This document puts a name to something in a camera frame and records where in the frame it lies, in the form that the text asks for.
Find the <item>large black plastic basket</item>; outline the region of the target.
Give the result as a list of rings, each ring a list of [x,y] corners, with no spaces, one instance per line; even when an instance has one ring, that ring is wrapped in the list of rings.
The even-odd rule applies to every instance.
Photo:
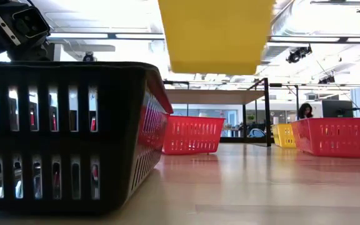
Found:
[[[52,131],[51,112],[58,128]],[[91,131],[95,111],[97,131]],[[0,62],[0,211],[96,213],[120,208],[161,157],[172,107],[143,62]],[[80,157],[80,190],[71,156]],[[91,160],[99,156],[99,198]],[[41,160],[36,191],[33,163]],[[60,159],[61,188],[53,188]]]

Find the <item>large yellow plastic basket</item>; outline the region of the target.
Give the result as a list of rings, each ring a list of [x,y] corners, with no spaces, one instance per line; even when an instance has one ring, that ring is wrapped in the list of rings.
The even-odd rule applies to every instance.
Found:
[[[158,0],[175,73],[254,74],[276,0]]]

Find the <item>small red plastic basket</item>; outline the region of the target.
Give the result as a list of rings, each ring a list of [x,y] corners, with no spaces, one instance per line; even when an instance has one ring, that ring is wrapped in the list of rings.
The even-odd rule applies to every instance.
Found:
[[[209,154],[218,150],[224,118],[169,116],[163,154]]]

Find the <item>small yellow plastic basket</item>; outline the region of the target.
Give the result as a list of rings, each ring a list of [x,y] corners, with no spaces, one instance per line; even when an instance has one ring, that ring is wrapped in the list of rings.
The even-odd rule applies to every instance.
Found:
[[[275,145],[281,148],[296,148],[291,124],[274,124],[271,130]]]

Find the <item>medium red plastic basket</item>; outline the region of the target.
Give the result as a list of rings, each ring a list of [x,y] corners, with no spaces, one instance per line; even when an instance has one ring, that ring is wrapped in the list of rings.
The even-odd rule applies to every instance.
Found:
[[[314,156],[360,158],[360,118],[309,118],[291,123],[296,147]]]

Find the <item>wooden shelf black metal legs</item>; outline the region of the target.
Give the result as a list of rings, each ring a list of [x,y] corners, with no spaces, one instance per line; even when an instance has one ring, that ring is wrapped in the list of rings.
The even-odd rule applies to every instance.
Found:
[[[167,89],[171,104],[233,104],[242,106],[243,137],[246,133],[246,104],[264,97],[265,126],[267,134],[266,146],[270,147],[273,140],[270,133],[270,103],[268,78],[260,79],[246,90],[196,90],[196,89]]]

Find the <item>linear ceiling light bar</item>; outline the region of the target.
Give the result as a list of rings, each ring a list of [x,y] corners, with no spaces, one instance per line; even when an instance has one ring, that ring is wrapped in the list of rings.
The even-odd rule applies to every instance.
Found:
[[[163,33],[136,32],[53,32],[49,39],[123,39],[163,41]],[[268,36],[267,43],[360,44],[360,36]]]

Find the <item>blue white rounded object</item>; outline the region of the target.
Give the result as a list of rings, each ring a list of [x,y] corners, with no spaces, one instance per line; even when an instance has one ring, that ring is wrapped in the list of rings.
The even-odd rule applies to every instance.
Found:
[[[252,128],[249,132],[249,138],[264,138],[266,133],[259,128]]]

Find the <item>person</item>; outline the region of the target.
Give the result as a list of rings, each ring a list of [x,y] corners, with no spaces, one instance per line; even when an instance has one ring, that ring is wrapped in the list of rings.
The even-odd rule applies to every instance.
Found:
[[[313,108],[309,103],[304,103],[298,110],[298,119],[307,119],[313,117]]]

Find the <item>black computer monitor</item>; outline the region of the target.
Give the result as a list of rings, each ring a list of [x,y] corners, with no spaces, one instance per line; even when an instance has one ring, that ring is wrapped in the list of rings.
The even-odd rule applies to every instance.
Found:
[[[322,100],[322,115],[324,118],[352,118],[352,108],[351,101]]]

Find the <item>black aluminium table frame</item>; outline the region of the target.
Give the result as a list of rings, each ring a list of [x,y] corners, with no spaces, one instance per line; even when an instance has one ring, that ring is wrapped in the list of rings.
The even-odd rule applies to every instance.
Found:
[[[265,137],[220,137],[220,143],[253,143],[266,145]]]

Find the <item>silver ventilation duct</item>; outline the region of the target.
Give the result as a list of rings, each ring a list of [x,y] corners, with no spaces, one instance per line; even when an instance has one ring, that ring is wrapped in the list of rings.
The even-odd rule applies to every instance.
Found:
[[[360,13],[353,8],[317,6],[310,4],[310,0],[276,1],[287,4],[276,10],[270,36],[360,36]],[[284,64],[290,51],[309,45],[317,59],[355,61],[360,58],[360,44],[268,42],[262,52],[261,64]]]

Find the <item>background black metal frame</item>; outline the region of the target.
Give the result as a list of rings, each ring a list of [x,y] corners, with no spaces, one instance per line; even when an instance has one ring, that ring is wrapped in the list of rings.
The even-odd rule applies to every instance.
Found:
[[[269,90],[279,91],[279,101],[291,101],[295,108],[303,103],[312,105],[314,115],[323,117],[322,100],[351,101],[355,118],[360,118],[360,84],[270,83]]]

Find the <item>black ceiling rail fixture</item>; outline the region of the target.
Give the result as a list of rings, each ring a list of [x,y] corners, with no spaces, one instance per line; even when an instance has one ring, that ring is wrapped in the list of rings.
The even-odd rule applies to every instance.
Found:
[[[310,4],[317,6],[339,6],[353,8],[356,13],[360,13],[360,1],[355,0],[310,0]]]

